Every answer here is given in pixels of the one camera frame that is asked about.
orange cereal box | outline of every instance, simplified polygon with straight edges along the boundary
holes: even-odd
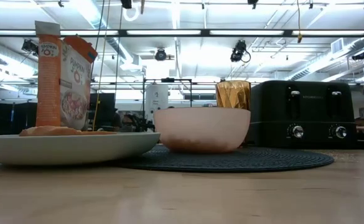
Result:
[[[91,64],[97,52],[79,36],[60,39],[60,25],[35,22],[39,38],[36,126],[81,130],[88,119]]]

ceiling beam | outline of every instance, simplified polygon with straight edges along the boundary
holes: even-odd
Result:
[[[61,30],[61,36],[105,37],[106,30]],[[364,37],[364,29],[302,29],[304,38]],[[108,29],[106,37],[297,37],[295,29]],[[0,37],[36,37],[34,29],[0,29]]]

round placemat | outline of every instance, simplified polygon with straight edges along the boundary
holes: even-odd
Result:
[[[309,169],[333,163],[331,156],[300,150],[250,147],[228,154],[181,154],[164,146],[116,166],[130,169],[181,172],[270,172]]]

wooden table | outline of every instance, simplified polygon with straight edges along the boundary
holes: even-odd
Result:
[[[0,224],[364,223],[364,150],[317,169],[195,174],[0,166]]]

ceiling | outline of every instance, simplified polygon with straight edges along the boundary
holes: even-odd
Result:
[[[101,11],[103,1],[93,1]],[[92,29],[73,2],[75,0],[62,1],[64,7],[59,7],[57,1],[51,0],[0,0],[0,29],[34,29],[34,21],[56,22],[62,29]],[[103,20],[108,19],[108,27],[112,29],[297,29],[299,21],[302,29],[364,29],[364,1],[313,0],[312,9],[309,9],[309,0],[299,2],[300,19],[295,0],[259,0],[256,9],[247,5],[246,0],[146,0],[144,14],[127,21],[121,15],[120,1],[112,0],[104,1]],[[134,9],[126,13],[132,17]],[[201,80],[207,77],[211,82],[216,78],[282,79],[278,74],[287,74],[308,64],[330,50],[330,44],[337,39],[304,37],[298,44],[296,38],[178,37],[175,41],[173,37],[121,37],[119,42],[130,54],[139,55],[144,66],[169,67],[170,77],[204,78]],[[86,40],[96,45],[96,38]],[[230,62],[231,50],[238,40],[247,43],[251,53],[249,63]],[[22,37],[0,37],[0,45],[26,56],[21,50],[23,41]],[[99,38],[97,51],[99,58],[104,58],[102,76],[118,74],[125,79],[133,77],[131,81],[141,80],[143,72],[120,69],[122,63],[117,63],[116,51],[104,44],[105,40]],[[153,60],[158,48],[165,48],[172,58],[177,55],[180,74],[175,69],[175,60],[163,63]],[[28,57],[37,62],[36,57]],[[364,61],[351,60],[348,65],[347,61],[346,57],[338,58],[320,67],[321,75],[312,75],[309,80],[321,81],[364,64]],[[97,60],[94,76],[100,75],[100,65],[101,60]]]

